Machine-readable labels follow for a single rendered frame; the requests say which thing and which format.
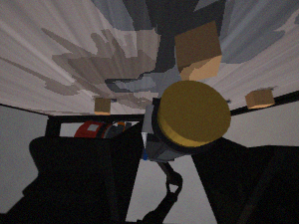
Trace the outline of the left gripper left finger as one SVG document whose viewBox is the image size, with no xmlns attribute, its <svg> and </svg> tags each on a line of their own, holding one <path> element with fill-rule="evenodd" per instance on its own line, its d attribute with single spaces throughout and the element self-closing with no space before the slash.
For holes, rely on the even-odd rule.
<svg viewBox="0 0 299 224">
<path fill-rule="evenodd" d="M 144 141 L 141 120 L 110 138 L 40 136 L 29 144 L 43 171 L 99 173 L 105 177 L 111 218 L 126 221 Z M 49 147 L 48 147 L 49 146 Z"/>
</svg>

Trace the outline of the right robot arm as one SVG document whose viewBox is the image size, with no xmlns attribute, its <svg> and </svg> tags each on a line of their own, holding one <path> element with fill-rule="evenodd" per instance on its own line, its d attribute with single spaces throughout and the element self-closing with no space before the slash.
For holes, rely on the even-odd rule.
<svg viewBox="0 0 299 224">
<path fill-rule="evenodd" d="M 147 222 L 147 223 L 162 223 L 165 216 L 169 212 L 170 208 L 177 201 L 177 195 L 182 189 L 182 177 L 179 173 L 175 172 L 169 163 L 155 161 L 162 171 L 166 175 L 166 196 L 159 204 L 159 206 L 150 211 L 143 220 L 137 220 L 137 222 Z M 176 185 L 178 189 L 173 193 L 170 192 L 169 185 Z"/>
</svg>

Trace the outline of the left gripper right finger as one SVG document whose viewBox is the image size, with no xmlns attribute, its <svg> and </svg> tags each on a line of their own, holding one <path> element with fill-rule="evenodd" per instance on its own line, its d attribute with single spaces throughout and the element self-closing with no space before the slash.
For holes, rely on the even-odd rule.
<svg viewBox="0 0 299 224">
<path fill-rule="evenodd" d="M 217 224 L 245 224 L 273 174 L 299 170 L 299 146 L 246 147 L 221 137 L 191 157 Z"/>
</svg>

